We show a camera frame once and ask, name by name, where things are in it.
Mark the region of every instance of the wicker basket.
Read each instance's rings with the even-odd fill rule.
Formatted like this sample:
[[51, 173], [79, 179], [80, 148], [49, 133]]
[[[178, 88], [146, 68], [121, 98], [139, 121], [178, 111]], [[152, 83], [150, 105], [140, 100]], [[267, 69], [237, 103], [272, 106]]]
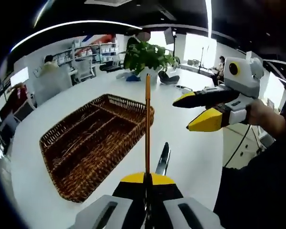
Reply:
[[45, 133], [41, 152], [61, 197], [87, 199], [144, 135], [145, 115], [145, 104], [104, 94]]

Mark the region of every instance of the ceiling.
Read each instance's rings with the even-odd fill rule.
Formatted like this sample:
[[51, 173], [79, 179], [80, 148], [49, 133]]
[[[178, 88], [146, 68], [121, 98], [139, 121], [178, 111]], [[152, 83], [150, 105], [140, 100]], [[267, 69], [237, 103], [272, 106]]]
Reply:
[[[119, 7], [84, 4], [85, 0], [49, 0], [36, 27], [36, 15], [45, 1], [12, 1], [2, 4], [9, 20], [0, 26], [1, 35], [8, 37], [3, 47], [6, 53], [26, 36], [59, 23], [78, 20], [108, 20], [136, 26], [149, 24], [185, 24], [207, 28], [204, 0], [132, 0]], [[213, 31], [236, 40], [212, 37], [242, 51], [254, 51], [264, 59], [286, 61], [286, 0], [212, 0]], [[14, 59], [46, 44], [64, 38], [96, 33], [127, 33], [128, 28], [109, 24], [77, 24], [42, 33], [19, 46]], [[282, 74], [286, 67], [275, 64]]]

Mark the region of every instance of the black cable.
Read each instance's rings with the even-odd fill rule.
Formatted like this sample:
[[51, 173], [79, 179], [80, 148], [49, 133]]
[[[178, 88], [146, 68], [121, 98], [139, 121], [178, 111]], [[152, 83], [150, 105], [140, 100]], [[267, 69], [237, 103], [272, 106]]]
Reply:
[[249, 130], [250, 130], [250, 127], [251, 127], [251, 125], [249, 125], [249, 127], [248, 127], [248, 129], [247, 129], [246, 133], [244, 134], [243, 139], [240, 141], [240, 143], [239, 143], [238, 147], [236, 148], [236, 150], [234, 151], [234, 153], [232, 154], [232, 156], [231, 156], [231, 157], [230, 157], [230, 159], [227, 161], [227, 163], [225, 164], [225, 166], [224, 166], [224, 167], [227, 167], [227, 165], [229, 164], [229, 162], [232, 160], [232, 158], [234, 157], [234, 155], [235, 155], [235, 154], [236, 154], [236, 152], [238, 151], [239, 147], [241, 146], [241, 144], [243, 143], [243, 141], [244, 141], [245, 137], [247, 136], [247, 134], [248, 134], [248, 132], [249, 132]]

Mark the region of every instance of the potted plant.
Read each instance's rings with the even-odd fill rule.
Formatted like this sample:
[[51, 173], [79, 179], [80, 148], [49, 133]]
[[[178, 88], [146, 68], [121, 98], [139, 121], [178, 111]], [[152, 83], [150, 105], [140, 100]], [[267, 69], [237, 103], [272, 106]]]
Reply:
[[131, 44], [127, 48], [124, 68], [134, 70], [135, 74], [145, 81], [146, 75], [151, 75], [151, 83], [156, 83], [158, 72], [167, 71], [168, 66], [176, 68], [178, 58], [165, 54], [165, 48], [147, 42]]

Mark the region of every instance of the green leaves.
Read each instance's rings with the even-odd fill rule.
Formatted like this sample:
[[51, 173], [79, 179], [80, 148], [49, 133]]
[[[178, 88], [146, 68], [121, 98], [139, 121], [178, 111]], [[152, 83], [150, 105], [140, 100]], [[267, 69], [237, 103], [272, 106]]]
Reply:
[[130, 44], [124, 59], [124, 68], [135, 70], [138, 75], [145, 67], [156, 70], [159, 66], [167, 71], [168, 65], [177, 66], [177, 59], [171, 54], [165, 55], [165, 48], [147, 42]]

